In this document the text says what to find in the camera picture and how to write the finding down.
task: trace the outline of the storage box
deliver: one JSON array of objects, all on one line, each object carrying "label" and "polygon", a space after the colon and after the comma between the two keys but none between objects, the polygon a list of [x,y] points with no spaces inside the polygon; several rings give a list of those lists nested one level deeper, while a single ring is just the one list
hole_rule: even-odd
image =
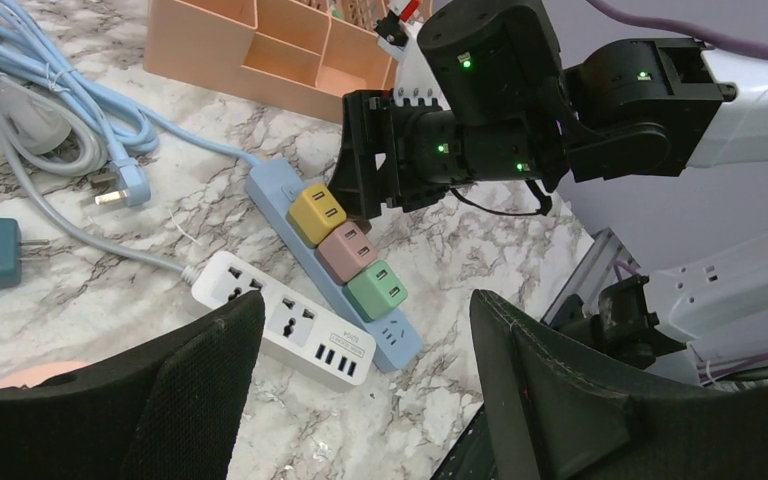
[{"label": "storage box", "polygon": [[[417,14],[427,18],[430,2]],[[371,32],[384,0],[151,0],[146,71],[339,123],[341,97],[393,86]]]}]

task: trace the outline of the power strip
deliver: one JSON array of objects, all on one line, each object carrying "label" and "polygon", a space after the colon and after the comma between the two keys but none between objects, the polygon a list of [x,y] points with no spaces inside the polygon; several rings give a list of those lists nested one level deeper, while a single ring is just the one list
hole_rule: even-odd
[{"label": "power strip", "polygon": [[196,279],[192,313],[204,315],[251,290],[260,290],[266,305],[264,354],[336,392],[366,380],[372,336],[229,252],[214,254]]},{"label": "power strip", "polygon": [[378,320],[364,321],[346,298],[343,287],[334,283],[325,267],[314,256],[314,250],[304,244],[287,221],[290,206],[304,188],[301,177],[285,159],[275,159],[252,168],[245,184],[246,193],[296,256],[337,315],[365,330],[375,339],[378,348],[374,360],[378,369],[389,373],[405,368],[423,347],[422,339],[405,315],[396,309]]}]

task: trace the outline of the black wire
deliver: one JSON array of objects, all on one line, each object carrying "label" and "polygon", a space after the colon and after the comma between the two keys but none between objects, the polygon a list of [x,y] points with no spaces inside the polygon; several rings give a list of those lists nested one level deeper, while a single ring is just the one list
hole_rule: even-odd
[{"label": "black wire", "polygon": [[461,202],[471,207],[475,207],[481,211],[484,211],[493,215],[499,215],[501,217],[536,217],[538,215],[542,215],[545,217],[546,215],[548,215],[549,212],[552,210],[552,197],[543,193],[543,190],[540,189],[540,186],[537,185],[537,182],[535,182],[534,180],[526,180],[525,184],[528,186],[528,189],[531,191],[531,194],[534,195],[534,198],[540,201],[540,208],[530,213],[511,213],[511,212],[500,212],[498,210],[491,210],[487,207],[482,207],[481,205],[464,197],[463,194],[461,194],[454,188],[450,189],[450,191],[452,192],[452,195],[458,200],[460,200]]}]

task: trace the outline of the pink charger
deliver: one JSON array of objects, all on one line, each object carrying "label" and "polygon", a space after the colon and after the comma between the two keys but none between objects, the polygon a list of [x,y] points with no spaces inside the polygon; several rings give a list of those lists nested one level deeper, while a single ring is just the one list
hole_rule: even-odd
[{"label": "pink charger", "polygon": [[378,259],[378,250],[354,222],[345,222],[334,229],[314,254],[339,285],[349,283]]}]

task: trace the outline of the marble surface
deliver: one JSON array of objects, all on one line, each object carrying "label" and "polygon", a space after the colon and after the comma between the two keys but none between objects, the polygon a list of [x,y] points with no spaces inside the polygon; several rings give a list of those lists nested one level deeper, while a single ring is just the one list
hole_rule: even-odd
[{"label": "marble surface", "polygon": [[[339,126],[156,77],[140,66],[146,3],[24,2],[89,78],[208,138],[327,175]],[[142,159],[154,198],[139,210],[91,206],[85,180],[35,173],[70,220],[125,245],[199,265],[227,249],[321,303],[322,297],[246,197],[247,168],[169,135]],[[533,209],[523,185],[481,185],[483,204]],[[16,185],[0,152],[0,216],[28,239],[50,239],[0,291],[0,378],[40,363],[97,361],[191,321],[174,275],[85,247],[54,229]],[[343,395],[261,357],[240,428],[232,479],[426,479],[481,403],[468,301],[499,292],[533,316],[548,308],[591,241],[556,201],[547,218],[493,217],[447,198],[413,214],[388,212],[372,240],[411,292],[403,306],[427,343],[409,368],[374,371]]]}]

